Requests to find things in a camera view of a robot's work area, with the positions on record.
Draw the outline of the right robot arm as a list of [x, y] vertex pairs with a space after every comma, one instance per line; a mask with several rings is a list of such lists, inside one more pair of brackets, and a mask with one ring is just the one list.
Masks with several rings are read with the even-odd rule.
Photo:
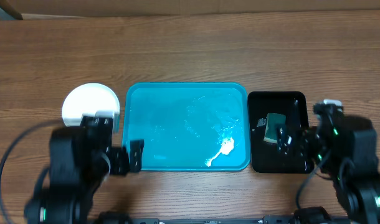
[[349, 221], [380, 223], [380, 171], [377, 133], [370, 119], [346, 115], [339, 100], [323, 100], [313, 107], [318, 126], [293, 129], [276, 126], [280, 153], [298, 153], [315, 163], [332, 181], [338, 203]]

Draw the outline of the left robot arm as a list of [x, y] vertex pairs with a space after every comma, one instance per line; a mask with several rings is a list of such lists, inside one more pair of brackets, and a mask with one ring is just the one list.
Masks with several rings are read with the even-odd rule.
[[50, 166], [24, 208], [28, 223], [87, 223], [93, 196], [109, 175], [141, 170], [144, 140], [113, 147], [112, 135], [113, 119], [100, 116], [53, 130]]

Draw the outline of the white plate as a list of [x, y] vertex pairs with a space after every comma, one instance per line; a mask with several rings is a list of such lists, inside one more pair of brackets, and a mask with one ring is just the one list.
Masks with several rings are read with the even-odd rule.
[[65, 98], [62, 119], [66, 126], [79, 126], [84, 116], [113, 118], [113, 131], [120, 125], [120, 101], [115, 92], [100, 83], [76, 87]]

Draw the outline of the green yellow sponge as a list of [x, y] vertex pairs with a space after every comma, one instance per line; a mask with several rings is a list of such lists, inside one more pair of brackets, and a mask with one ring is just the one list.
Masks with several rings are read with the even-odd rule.
[[278, 113], [268, 113], [265, 126], [264, 141], [272, 144], [277, 143], [277, 128], [284, 125], [286, 116]]

